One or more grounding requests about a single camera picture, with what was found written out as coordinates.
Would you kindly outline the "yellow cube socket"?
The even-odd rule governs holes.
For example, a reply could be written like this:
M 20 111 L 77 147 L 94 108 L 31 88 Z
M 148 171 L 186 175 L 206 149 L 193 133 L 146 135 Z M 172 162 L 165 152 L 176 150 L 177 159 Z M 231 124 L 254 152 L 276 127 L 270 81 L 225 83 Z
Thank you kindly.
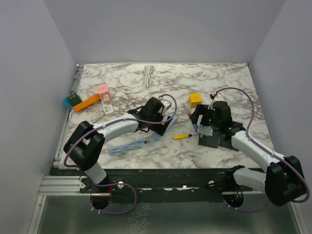
M 202 103 L 202 98 L 200 93 L 192 93 L 189 95 L 189 106 L 190 108 L 195 108 L 198 104 Z

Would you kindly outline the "light blue power strip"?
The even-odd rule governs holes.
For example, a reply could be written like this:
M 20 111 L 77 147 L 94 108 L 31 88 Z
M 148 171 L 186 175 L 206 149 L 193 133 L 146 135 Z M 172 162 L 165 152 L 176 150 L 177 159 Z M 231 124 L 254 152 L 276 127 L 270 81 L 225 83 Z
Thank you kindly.
M 177 122 L 177 116 L 174 116 L 170 122 L 165 124 L 166 129 L 165 129 L 164 133 L 166 133 L 166 131 L 170 130 L 175 125 L 176 122 Z M 160 134 L 156 133 L 156 132 L 153 132 L 152 133 L 152 138 L 155 141 L 160 141 L 162 136 Z

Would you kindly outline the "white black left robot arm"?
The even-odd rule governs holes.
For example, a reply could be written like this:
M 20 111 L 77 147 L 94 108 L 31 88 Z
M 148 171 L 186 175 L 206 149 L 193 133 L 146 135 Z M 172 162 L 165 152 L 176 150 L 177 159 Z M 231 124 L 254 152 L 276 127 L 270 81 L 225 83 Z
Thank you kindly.
M 145 105 L 127 111 L 121 117 L 100 124 L 81 122 L 63 147 L 63 164 L 78 168 L 91 179 L 96 192 L 106 190 L 107 174 L 98 163 L 103 145 L 117 137 L 151 130 L 163 136 L 177 111 L 175 98 L 169 94 L 150 98 Z

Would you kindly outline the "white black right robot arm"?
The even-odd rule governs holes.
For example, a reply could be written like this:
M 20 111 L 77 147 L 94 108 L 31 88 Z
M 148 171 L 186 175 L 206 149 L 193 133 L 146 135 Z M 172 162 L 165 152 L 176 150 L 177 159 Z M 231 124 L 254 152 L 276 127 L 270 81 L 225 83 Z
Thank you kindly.
M 237 166 L 231 175 L 224 178 L 225 187 L 234 191 L 247 186 L 266 194 L 275 206 L 296 202 L 310 192 L 305 182 L 300 161 L 276 153 L 249 135 L 240 122 L 233 121 L 231 109 L 225 101 L 214 101 L 210 105 L 196 106 L 190 119 L 199 127 L 211 127 L 227 148 L 235 148 L 253 160 L 262 172 Z

